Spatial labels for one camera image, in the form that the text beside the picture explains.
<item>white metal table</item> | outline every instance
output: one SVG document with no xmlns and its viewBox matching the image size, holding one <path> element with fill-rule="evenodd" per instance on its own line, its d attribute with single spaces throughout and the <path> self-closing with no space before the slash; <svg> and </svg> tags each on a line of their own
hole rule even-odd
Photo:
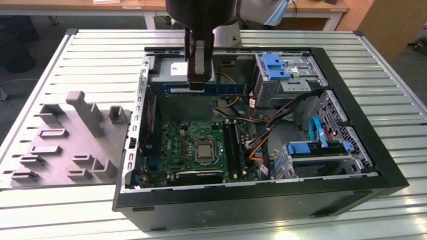
<svg viewBox="0 0 427 240">
<path fill-rule="evenodd" d="M 41 120 L 43 103 L 85 92 L 100 109 L 132 108 L 144 47 L 183 46 L 172 30 L 79 30 L 65 35 L 0 147 L 0 186 L 11 184 Z M 410 187 L 316 219 L 144 233 L 112 212 L 113 185 L 0 192 L 0 239 L 395 239 L 427 237 L 427 120 L 415 97 L 363 36 L 352 32 L 242 31 L 246 47 L 320 47 L 371 121 Z"/>
</svg>

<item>motherboard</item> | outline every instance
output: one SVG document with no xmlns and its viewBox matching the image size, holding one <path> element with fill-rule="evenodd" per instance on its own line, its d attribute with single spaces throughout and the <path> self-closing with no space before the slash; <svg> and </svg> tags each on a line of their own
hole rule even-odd
<svg viewBox="0 0 427 240">
<path fill-rule="evenodd" d="M 238 133 L 240 145 L 236 147 L 228 143 L 230 133 Z M 167 187 L 173 185 L 175 178 L 184 177 L 194 181 L 191 184 L 207 184 L 202 175 L 218 177 L 220 183 L 258 181 L 256 165 L 244 157 L 248 139 L 246 122 L 164 124 L 160 157 L 145 159 L 147 182 L 153 187 Z"/>
</svg>

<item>ram slot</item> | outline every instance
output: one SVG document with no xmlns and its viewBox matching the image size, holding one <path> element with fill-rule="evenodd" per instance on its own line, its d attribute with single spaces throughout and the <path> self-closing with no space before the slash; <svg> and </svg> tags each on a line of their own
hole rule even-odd
<svg viewBox="0 0 427 240">
<path fill-rule="evenodd" d="M 222 125 L 230 178 L 236 179 L 247 174 L 246 158 L 238 124 L 224 122 Z"/>
</svg>

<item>open computer tower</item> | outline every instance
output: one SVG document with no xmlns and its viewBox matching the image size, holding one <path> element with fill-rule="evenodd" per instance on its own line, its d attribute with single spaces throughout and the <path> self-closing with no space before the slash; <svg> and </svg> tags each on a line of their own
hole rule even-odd
<svg viewBox="0 0 427 240">
<path fill-rule="evenodd" d="M 322 48 L 148 48 L 113 210 L 143 231 L 318 218 L 408 186 Z"/>
</svg>

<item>blue ram module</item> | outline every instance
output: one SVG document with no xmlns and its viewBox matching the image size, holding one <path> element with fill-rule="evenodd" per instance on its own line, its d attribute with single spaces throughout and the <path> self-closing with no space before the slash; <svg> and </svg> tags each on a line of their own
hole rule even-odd
<svg viewBox="0 0 427 240">
<path fill-rule="evenodd" d="M 167 96 L 246 96 L 247 84 L 206 84 L 204 90 L 190 90 L 187 84 L 164 84 Z"/>
</svg>

